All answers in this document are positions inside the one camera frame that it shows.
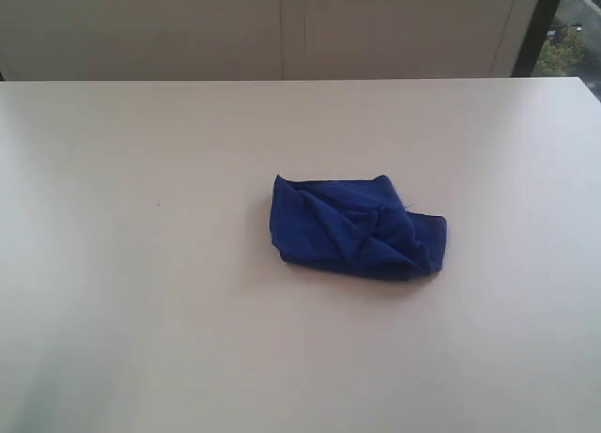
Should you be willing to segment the blue cloth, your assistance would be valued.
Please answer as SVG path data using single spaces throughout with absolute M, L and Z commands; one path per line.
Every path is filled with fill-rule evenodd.
M 441 271 L 444 217 L 406 210 L 391 180 L 275 178 L 270 236 L 286 263 L 408 281 Z

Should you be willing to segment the green tree outside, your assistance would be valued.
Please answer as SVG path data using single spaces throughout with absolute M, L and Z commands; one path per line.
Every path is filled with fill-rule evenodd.
M 536 76 L 570 76 L 583 61 L 586 51 L 580 26 L 560 27 L 547 36 L 536 60 Z

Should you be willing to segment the black window frame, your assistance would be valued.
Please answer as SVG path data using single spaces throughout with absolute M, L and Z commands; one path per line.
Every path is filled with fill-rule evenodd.
M 537 58 L 547 38 L 561 0 L 538 0 L 533 11 L 525 38 L 522 41 L 511 76 L 513 78 L 530 77 Z

